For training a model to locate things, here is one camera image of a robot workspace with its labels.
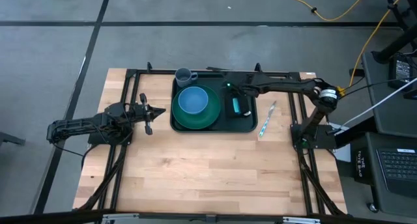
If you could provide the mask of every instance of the mug handle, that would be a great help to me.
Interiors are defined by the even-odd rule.
[[[195,81],[195,80],[197,80],[197,78],[198,78],[198,73],[196,73],[196,72],[191,73],[191,80]]]

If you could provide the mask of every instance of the gray mug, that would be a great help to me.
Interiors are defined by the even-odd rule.
[[[187,68],[180,68],[175,72],[175,79],[177,80],[177,85],[179,87],[186,87],[191,85],[192,81],[197,80],[198,74],[196,72],[191,72]]]

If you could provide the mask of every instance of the black tray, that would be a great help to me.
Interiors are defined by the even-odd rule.
[[[225,114],[225,104],[224,104],[224,93],[222,90],[222,84],[224,78],[219,73],[207,73],[207,72],[197,72],[198,79],[193,83],[193,85],[204,85],[210,87],[218,95],[220,99],[220,114],[217,120],[210,126],[200,129],[200,130],[191,130],[181,126],[177,120],[175,120],[174,115],[171,113],[170,123],[171,127],[177,132],[207,132],[207,133],[227,133],[227,132],[251,132],[258,125],[258,117],[256,112],[256,101],[254,97],[248,97],[249,110],[251,115],[248,117],[239,117],[239,118],[226,118]],[[172,84],[172,94],[171,99],[174,100],[175,95],[182,88],[177,85],[175,78]]]

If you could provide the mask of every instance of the butcher block tabletop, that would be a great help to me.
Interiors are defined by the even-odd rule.
[[[98,112],[119,102],[126,69],[110,68]],[[313,78],[314,73],[300,73]],[[140,93],[148,104],[166,108],[151,123],[135,125],[128,146],[116,210],[187,214],[306,215],[300,168],[291,144],[291,112],[287,93],[269,92],[256,99],[258,125],[250,133],[179,133],[169,123],[174,75],[141,74]],[[314,106],[306,99],[310,114]],[[258,133],[271,104],[277,101],[268,128]],[[301,119],[296,101],[298,119]],[[87,155],[79,180],[74,208],[83,205],[100,185],[109,145],[99,145]],[[326,150],[315,150],[319,179],[324,190],[346,212],[338,168]],[[313,210],[317,212],[310,184]],[[105,208],[109,207],[113,183]]]

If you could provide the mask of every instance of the blue bowl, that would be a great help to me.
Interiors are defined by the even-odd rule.
[[[192,115],[202,112],[209,103],[209,96],[200,87],[188,87],[178,97],[180,108]]]

